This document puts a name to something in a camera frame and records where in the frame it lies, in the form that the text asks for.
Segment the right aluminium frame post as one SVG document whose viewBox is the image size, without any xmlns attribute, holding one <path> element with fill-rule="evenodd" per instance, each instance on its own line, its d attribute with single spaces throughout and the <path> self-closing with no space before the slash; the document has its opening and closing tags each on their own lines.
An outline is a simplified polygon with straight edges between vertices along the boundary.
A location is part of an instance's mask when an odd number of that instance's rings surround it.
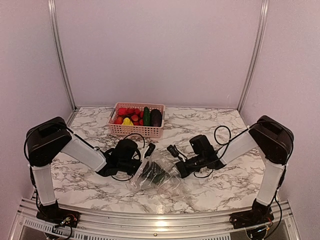
<svg viewBox="0 0 320 240">
<path fill-rule="evenodd" d="M 243 89 L 238 101 L 237 110 L 240 113 L 245 106 L 246 99 L 249 94 L 250 86 L 252 84 L 254 73 L 256 69 L 256 65 L 259 59 L 260 51 L 263 45 L 263 39 L 266 31 L 267 25 L 267 18 L 268 18 L 268 11 L 269 11 L 269 0 L 262 0 L 261 1 L 261 8 L 258 20 L 258 28 L 256 33 L 256 38 L 254 41 L 253 52 L 251 55 L 248 71 L 246 74 L 246 78 L 244 81 Z"/>
</svg>

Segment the aluminium frame post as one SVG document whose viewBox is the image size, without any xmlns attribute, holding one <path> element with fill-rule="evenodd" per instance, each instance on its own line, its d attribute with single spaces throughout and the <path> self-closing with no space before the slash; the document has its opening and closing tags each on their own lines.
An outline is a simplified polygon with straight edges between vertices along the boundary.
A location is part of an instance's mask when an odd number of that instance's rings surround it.
<svg viewBox="0 0 320 240">
<path fill-rule="evenodd" d="M 73 112 L 75 112 L 77 110 L 77 106 L 72 93 L 68 71 L 67 71 L 67 67 L 64 59 L 63 48 L 62 48 L 62 43 L 61 43 L 61 38 L 59 33 L 59 24 L 58 24 L 55 0 L 48 0 L 48 10 L 49 10 L 49 15 L 51 20 L 51 28 L 52 28 L 53 40 L 55 44 L 55 51 L 57 54 L 57 59 L 58 59 L 58 64 L 59 64 L 59 68 L 62 75 L 63 84 L 65 87 L 70 108 L 72 109 Z"/>
<path fill-rule="evenodd" d="M 240 113 L 245 106 L 246 99 L 249 94 L 250 86 L 252 84 L 254 73 L 256 69 L 256 65 L 259 59 L 260 51 L 263 45 L 263 39 L 266 31 L 267 25 L 267 18 L 268 18 L 268 11 L 269 11 L 269 0 L 262 0 L 261 1 L 261 8 L 258 20 L 258 28 L 256 33 L 256 38 L 254 41 L 253 52 L 251 55 L 248 71 L 246 74 L 246 78 L 244 81 L 243 89 L 238 101 L 237 110 Z"/>
</svg>

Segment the green fake vegetable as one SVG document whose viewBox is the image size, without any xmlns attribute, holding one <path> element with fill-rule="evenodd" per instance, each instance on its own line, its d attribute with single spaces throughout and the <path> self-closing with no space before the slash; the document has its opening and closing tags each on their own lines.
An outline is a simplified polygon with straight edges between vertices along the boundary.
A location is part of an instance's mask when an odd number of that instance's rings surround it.
<svg viewBox="0 0 320 240">
<path fill-rule="evenodd" d="M 156 176 L 153 179 L 150 179 L 150 181 L 153 184 L 159 185 L 164 181 L 167 175 L 168 173 L 160 165 L 156 163 Z"/>
</svg>

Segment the green fake cucumber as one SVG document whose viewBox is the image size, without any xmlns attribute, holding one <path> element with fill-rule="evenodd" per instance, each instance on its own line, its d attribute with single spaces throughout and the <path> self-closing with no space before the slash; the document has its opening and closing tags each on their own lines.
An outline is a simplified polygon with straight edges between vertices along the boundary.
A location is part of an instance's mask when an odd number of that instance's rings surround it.
<svg viewBox="0 0 320 240">
<path fill-rule="evenodd" d="M 151 126 L 151 113 L 147 106 L 143 109 L 143 125 L 146 127 Z"/>
</svg>

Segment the red fake tomato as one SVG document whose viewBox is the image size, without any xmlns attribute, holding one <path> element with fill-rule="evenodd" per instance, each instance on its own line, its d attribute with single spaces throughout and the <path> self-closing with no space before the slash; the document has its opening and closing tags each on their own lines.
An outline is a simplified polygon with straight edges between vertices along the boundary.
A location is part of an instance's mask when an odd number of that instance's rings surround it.
<svg viewBox="0 0 320 240">
<path fill-rule="evenodd" d="M 127 108 L 126 107 L 120 107 L 118 109 L 118 115 L 119 116 L 126 116 L 127 115 Z"/>
</svg>

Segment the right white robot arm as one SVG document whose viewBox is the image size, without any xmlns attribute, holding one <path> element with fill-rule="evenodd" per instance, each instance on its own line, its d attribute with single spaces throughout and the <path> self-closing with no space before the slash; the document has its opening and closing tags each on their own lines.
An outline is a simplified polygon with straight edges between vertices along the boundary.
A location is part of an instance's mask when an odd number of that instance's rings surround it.
<svg viewBox="0 0 320 240">
<path fill-rule="evenodd" d="M 294 134 L 287 127 L 270 118 L 261 116 L 256 123 L 245 129 L 217 150 L 203 135 L 190 141 L 194 157 L 178 161 L 175 166 L 181 178 L 188 177 L 202 168 L 219 170 L 252 149 L 258 149 L 265 162 L 265 171 L 258 191 L 255 206 L 247 219 L 258 224 L 267 216 L 267 209 L 283 182 L 287 163 L 294 148 Z"/>
</svg>

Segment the purple fake eggplant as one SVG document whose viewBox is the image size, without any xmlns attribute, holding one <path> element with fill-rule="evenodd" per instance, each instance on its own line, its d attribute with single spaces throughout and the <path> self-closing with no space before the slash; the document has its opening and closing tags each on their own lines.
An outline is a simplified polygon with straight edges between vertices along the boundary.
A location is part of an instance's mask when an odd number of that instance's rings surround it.
<svg viewBox="0 0 320 240">
<path fill-rule="evenodd" d="M 150 126 L 161 127 L 162 126 L 162 113 L 158 109 L 152 109 L 150 112 Z"/>
</svg>

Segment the left aluminium frame post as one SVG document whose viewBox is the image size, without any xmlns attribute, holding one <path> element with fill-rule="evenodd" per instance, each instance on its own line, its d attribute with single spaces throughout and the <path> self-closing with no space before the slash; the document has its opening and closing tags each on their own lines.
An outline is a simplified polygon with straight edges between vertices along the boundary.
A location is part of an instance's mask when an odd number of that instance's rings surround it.
<svg viewBox="0 0 320 240">
<path fill-rule="evenodd" d="M 63 48 L 62 48 L 62 43 L 61 43 L 61 38 L 59 33 L 59 24 L 58 24 L 55 0 L 48 0 L 48 10 L 49 10 L 49 15 L 51 20 L 51 28 L 52 28 L 53 40 L 55 44 L 55 51 L 57 54 L 57 59 L 58 59 L 58 64 L 59 64 L 59 68 L 62 75 L 63 84 L 65 87 L 70 108 L 72 109 L 73 112 L 75 112 L 77 110 L 77 106 L 72 93 L 68 71 L 67 71 L 67 67 L 64 59 Z"/>
</svg>

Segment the red fake strawberries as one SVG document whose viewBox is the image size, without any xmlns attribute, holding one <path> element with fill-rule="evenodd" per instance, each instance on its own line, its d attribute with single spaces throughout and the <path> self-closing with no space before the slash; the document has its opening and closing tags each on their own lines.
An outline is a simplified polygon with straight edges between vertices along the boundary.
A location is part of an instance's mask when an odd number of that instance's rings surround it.
<svg viewBox="0 0 320 240">
<path fill-rule="evenodd" d="M 139 108 L 129 107 L 126 116 L 131 119 L 134 126 L 143 126 L 143 114 L 144 112 Z"/>
</svg>

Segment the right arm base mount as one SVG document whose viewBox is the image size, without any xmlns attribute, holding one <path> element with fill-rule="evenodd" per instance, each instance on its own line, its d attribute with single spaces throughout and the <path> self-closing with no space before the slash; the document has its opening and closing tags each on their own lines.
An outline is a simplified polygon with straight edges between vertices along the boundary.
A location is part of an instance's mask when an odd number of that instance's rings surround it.
<svg viewBox="0 0 320 240">
<path fill-rule="evenodd" d="M 250 210 L 234 212 L 230 215 L 229 222 L 234 229 L 253 227 L 260 224 L 271 223 L 274 220 L 271 204 L 275 197 L 271 198 L 268 205 L 263 205 L 256 198 Z"/>
</svg>

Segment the clear zip top bag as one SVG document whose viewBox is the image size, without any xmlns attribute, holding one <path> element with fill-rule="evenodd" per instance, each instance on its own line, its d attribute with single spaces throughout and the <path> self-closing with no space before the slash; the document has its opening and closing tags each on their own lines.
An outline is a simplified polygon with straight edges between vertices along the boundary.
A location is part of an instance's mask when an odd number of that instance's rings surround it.
<svg viewBox="0 0 320 240">
<path fill-rule="evenodd" d="M 141 153 L 140 167 L 129 181 L 128 189 L 162 198 L 184 198 L 192 189 L 181 178 L 173 160 L 158 150 Z"/>
</svg>

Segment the front aluminium rail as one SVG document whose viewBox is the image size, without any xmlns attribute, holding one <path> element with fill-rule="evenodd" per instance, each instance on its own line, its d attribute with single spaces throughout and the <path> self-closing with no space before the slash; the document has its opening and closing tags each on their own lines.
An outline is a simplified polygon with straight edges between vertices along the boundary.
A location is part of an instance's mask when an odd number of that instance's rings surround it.
<svg viewBox="0 0 320 240">
<path fill-rule="evenodd" d="M 74 240 L 248 240 L 255 226 L 234 229 L 233 210 L 198 213 L 127 213 L 61 205 L 79 212 Z M 23 199 L 18 207 L 10 240 L 45 239 L 47 235 L 66 238 L 68 228 L 36 218 L 36 203 Z"/>
</svg>

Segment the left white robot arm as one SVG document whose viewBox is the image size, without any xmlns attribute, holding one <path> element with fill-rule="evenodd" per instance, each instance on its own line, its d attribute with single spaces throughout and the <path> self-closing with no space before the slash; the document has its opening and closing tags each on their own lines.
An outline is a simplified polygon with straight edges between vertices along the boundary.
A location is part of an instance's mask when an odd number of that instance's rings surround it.
<svg viewBox="0 0 320 240">
<path fill-rule="evenodd" d="M 103 152 L 75 134 L 65 120 L 57 116 L 27 132 L 23 151 L 40 203 L 45 206 L 43 213 L 51 222 L 58 223 L 64 215 L 62 209 L 55 205 L 57 200 L 51 172 L 51 164 L 57 155 L 65 154 L 102 177 L 114 177 L 119 172 L 134 176 L 155 148 L 150 143 L 139 150 L 138 144 L 126 137 L 114 148 Z"/>
</svg>

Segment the yellow fake lemon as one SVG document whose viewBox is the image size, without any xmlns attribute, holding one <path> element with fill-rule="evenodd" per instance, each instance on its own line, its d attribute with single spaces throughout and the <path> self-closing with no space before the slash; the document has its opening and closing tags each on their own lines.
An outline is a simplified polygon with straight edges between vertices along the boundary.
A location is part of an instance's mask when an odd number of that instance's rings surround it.
<svg viewBox="0 0 320 240">
<path fill-rule="evenodd" d="M 133 126 L 133 122 L 130 118 L 126 117 L 123 119 L 122 125 L 124 126 Z"/>
</svg>

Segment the red fake pepper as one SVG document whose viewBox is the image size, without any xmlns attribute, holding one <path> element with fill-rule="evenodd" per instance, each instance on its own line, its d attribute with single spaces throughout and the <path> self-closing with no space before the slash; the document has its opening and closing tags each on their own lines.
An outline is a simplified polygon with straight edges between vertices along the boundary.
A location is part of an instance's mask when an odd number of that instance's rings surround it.
<svg viewBox="0 0 320 240">
<path fill-rule="evenodd" d="M 122 125 L 124 122 L 124 118 L 119 116 L 115 121 L 114 121 L 114 124 L 115 125 Z"/>
</svg>

